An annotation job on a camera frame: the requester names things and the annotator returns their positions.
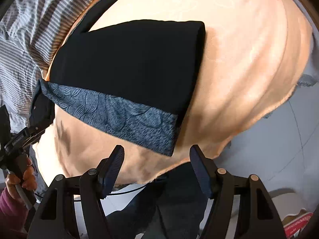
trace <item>peach blanket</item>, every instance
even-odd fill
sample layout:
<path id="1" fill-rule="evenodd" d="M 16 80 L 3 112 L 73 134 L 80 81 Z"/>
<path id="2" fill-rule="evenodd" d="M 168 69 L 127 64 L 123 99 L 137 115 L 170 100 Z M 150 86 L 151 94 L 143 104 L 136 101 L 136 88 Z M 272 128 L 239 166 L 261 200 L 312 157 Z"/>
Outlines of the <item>peach blanket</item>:
<path id="1" fill-rule="evenodd" d="M 118 0 L 91 30 L 137 19 L 206 26 L 200 73 L 173 156 L 105 134 L 56 106 L 55 123 L 34 146 L 48 184 L 58 173 L 96 167 L 116 144 L 126 154 L 117 184 L 153 180 L 189 161 L 193 144 L 217 157 L 232 137 L 291 96 L 309 56 L 312 29 L 292 0 Z"/>

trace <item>striped shirt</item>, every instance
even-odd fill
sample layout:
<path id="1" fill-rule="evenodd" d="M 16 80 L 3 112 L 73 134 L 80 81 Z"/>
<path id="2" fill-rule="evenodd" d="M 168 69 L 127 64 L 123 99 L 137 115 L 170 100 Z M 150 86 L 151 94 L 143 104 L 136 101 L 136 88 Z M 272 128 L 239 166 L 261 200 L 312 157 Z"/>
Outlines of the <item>striped shirt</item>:
<path id="1" fill-rule="evenodd" d="M 0 105 L 11 132 L 28 126 L 32 93 L 69 29 L 92 0 L 15 0 L 0 22 Z"/>

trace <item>metal rivet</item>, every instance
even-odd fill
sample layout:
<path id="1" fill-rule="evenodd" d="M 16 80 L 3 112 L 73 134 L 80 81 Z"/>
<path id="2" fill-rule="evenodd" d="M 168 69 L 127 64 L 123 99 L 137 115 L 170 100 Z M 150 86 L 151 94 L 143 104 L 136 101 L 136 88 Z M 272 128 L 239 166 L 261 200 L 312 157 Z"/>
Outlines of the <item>metal rivet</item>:
<path id="1" fill-rule="evenodd" d="M 95 169 L 95 168 L 89 169 L 88 174 L 89 174 L 89 175 L 94 175 L 94 174 L 96 174 L 96 169 Z"/>
<path id="2" fill-rule="evenodd" d="M 63 179 L 63 175 L 62 174 L 59 174 L 59 175 L 57 175 L 56 177 L 55 177 L 55 180 L 56 181 L 60 181 L 60 180 L 62 180 Z"/>
<path id="3" fill-rule="evenodd" d="M 251 178 L 254 182 L 256 182 L 256 181 L 259 180 L 259 178 L 258 178 L 258 176 L 257 176 L 256 174 L 251 175 L 250 178 Z"/>
<path id="4" fill-rule="evenodd" d="M 224 168 L 219 168 L 218 170 L 217 170 L 217 172 L 219 173 L 219 174 L 226 174 L 226 170 L 224 169 Z"/>

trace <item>person's hand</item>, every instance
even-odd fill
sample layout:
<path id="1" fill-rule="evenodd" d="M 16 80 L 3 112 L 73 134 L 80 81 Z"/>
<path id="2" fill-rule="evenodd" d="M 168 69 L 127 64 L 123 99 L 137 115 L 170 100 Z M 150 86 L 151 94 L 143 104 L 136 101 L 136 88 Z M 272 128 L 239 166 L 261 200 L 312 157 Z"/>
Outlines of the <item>person's hand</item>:
<path id="1" fill-rule="evenodd" d="M 22 184 L 22 188 L 27 189 L 29 191 L 36 190 L 36 188 L 38 187 L 35 181 L 35 177 L 33 175 L 34 169 L 31 165 L 32 162 L 28 158 L 28 168 L 23 174 L 24 182 Z M 22 199 L 20 198 L 20 195 L 15 187 L 15 185 L 19 184 L 20 182 L 20 179 L 16 177 L 14 174 L 8 174 L 7 178 L 5 179 L 5 184 L 7 185 L 10 196 L 17 201 L 22 202 Z"/>

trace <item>black fabric sleeve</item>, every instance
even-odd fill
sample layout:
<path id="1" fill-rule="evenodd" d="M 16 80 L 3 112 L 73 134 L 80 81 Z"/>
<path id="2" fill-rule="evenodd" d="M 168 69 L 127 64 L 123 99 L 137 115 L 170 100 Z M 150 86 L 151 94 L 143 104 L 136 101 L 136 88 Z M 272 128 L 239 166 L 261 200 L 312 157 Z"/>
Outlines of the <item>black fabric sleeve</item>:
<path id="1" fill-rule="evenodd" d="M 93 7 L 91 7 L 82 20 L 78 23 L 76 28 L 72 31 L 69 38 L 88 32 L 90 28 L 97 22 L 97 20 L 108 10 L 117 0 L 100 0 Z"/>
<path id="2" fill-rule="evenodd" d="M 205 25 L 196 21 L 136 20 L 81 33 L 58 51 L 50 82 L 122 97 L 182 120 L 204 42 Z"/>

